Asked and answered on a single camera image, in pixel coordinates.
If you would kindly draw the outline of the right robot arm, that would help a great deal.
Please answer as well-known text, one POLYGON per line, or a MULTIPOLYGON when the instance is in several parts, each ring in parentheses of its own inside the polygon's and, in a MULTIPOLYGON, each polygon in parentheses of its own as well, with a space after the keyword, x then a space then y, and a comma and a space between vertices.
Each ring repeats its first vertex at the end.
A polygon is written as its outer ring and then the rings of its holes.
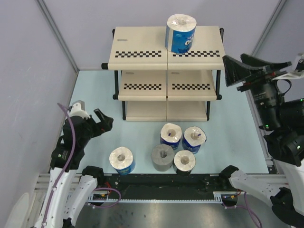
POLYGON ((223 57, 227 86, 237 85, 240 92, 250 91, 261 126, 267 131, 264 140, 268 153, 281 166, 288 185, 271 186, 253 178, 235 166, 220 174, 223 190, 243 190, 267 204, 284 223, 301 228, 304 225, 304 101, 286 102, 277 86, 279 80, 290 83, 304 76, 304 56, 295 63, 271 63, 242 54, 240 60, 223 57))

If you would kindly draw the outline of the blue-wrapped roll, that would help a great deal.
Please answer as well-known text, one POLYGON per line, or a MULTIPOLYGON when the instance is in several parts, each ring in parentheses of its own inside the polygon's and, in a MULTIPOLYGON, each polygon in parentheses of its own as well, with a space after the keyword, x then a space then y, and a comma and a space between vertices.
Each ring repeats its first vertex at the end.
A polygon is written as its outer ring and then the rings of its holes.
POLYGON ((198 153, 201 146, 207 141, 205 132, 197 126, 189 127, 184 131, 182 147, 193 154, 198 153))
POLYGON ((175 54, 187 53, 193 44, 197 21, 189 15, 174 14, 167 20, 165 47, 175 54))
POLYGON ((109 162, 119 175, 127 175, 135 168, 135 159, 130 149, 118 147, 110 153, 109 162))

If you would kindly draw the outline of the blue Tempo paper roll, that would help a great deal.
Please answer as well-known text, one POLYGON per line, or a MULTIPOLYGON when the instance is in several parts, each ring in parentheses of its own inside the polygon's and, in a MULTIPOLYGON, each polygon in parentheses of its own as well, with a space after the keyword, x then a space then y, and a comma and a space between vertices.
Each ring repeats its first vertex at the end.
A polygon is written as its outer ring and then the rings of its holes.
POLYGON ((173 123, 166 123, 160 132, 160 143, 170 146, 176 150, 182 138, 182 129, 173 123))

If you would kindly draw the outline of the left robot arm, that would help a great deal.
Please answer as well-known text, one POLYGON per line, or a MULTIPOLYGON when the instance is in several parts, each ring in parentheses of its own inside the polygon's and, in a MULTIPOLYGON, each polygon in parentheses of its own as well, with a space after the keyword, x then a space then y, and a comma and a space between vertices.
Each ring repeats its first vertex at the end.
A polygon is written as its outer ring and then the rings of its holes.
POLYGON ((85 155, 85 147, 91 139, 111 131, 113 118, 95 109, 94 113, 100 119, 97 123, 85 110, 75 105, 64 109, 64 113, 67 118, 51 154, 49 185, 34 225, 36 228, 73 228, 91 192, 105 184, 102 168, 86 166, 72 197, 68 198, 72 180, 85 155))

